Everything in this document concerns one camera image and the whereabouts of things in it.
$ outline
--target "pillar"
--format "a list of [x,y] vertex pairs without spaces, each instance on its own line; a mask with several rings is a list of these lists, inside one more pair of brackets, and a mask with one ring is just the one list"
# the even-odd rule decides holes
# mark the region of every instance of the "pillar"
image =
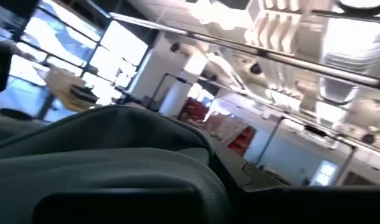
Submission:
[[198,76],[204,70],[206,63],[207,58],[204,54],[197,52],[191,55],[159,108],[161,114],[165,116],[179,115],[186,103],[192,85],[197,82]]

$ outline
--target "gray fabric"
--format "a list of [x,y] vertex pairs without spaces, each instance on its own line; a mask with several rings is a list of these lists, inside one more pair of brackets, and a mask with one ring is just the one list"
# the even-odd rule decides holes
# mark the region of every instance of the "gray fabric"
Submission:
[[160,149],[104,149],[0,160],[0,223],[31,223],[52,193],[80,189],[192,186],[209,223],[227,223],[229,202],[219,178],[189,156]]
[[106,106],[0,142],[0,223],[30,223],[57,192],[191,186],[209,223],[229,221],[222,182],[208,168],[205,133],[145,110]]
[[17,134],[28,133],[43,128],[44,125],[29,121],[17,121],[0,116],[0,141],[13,137]]
[[200,147],[213,155],[207,136],[188,124],[137,108],[106,106],[1,141],[0,159],[124,147],[170,151]]
[[199,161],[202,164],[209,166],[209,153],[207,150],[202,148],[191,148],[191,149],[182,149],[179,153],[192,157],[193,159]]

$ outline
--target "black strap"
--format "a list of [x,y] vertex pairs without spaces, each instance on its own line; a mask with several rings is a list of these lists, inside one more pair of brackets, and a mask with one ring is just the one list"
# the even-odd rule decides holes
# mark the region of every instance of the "black strap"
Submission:
[[335,0],[338,7],[344,10],[345,13],[356,14],[359,16],[376,16],[380,14],[380,5],[376,7],[353,7],[343,4],[341,0]]

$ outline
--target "ventilation duct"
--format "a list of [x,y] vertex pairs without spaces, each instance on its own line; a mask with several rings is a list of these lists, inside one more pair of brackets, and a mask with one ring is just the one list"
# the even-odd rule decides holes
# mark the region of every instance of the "ventilation duct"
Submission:
[[242,81],[240,75],[233,69],[230,63],[224,58],[221,51],[215,51],[214,53],[208,53],[207,57],[210,61],[221,66],[223,71],[230,77],[230,79],[235,83],[236,87],[241,90],[246,90],[247,87],[245,83]]
[[[353,3],[356,7],[360,6],[360,1],[345,2]],[[338,6],[334,6],[333,11],[343,12]],[[378,64],[379,59],[380,24],[349,19],[329,19],[323,39],[321,63],[372,75],[372,68]],[[350,107],[358,91],[359,88],[356,86],[321,78],[319,96],[322,102],[316,104],[318,122],[326,125],[332,123],[330,127],[335,128],[336,124],[345,119],[346,109]]]

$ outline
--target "wall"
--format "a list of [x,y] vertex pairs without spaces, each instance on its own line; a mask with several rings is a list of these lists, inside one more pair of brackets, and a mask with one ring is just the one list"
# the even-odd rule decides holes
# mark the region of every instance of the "wall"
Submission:
[[[187,58],[181,53],[170,51],[171,44],[166,40],[164,34],[160,34],[156,39],[154,48],[151,49],[144,63],[139,69],[139,74],[135,77],[129,92],[142,99],[144,96],[152,97],[158,84],[163,79],[165,73],[177,75],[187,62]],[[168,92],[170,86],[175,81],[167,76],[159,89],[155,100],[162,100]]]
[[[225,93],[220,94],[220,96],[226,100],[221,106],[248,121],[249,124],[256,128],[257,133],[244,155],[244,159],[249,162],[256,162],[267,143],[275,123],[262,119],[258,115],[259,112],[255,109],[253,113],[250,110],[236,107],[236,105],[249,105],[249,102],[239,95]],[[334,151],[295,133],[291,133],[286,129],[279,128],[266,150],[261,164],[270,167],[291,183],[300,185],[305,177],[311,179],[314,176],[322,160],[330,161],[341,167],[345,163],[349,153],[350,149],[348,146]],[[349,163],[344,174],[338,177],[338,185],[344,181],[347,173],[350,171],[380,185],[380,156],[360,149],[354,158]]]

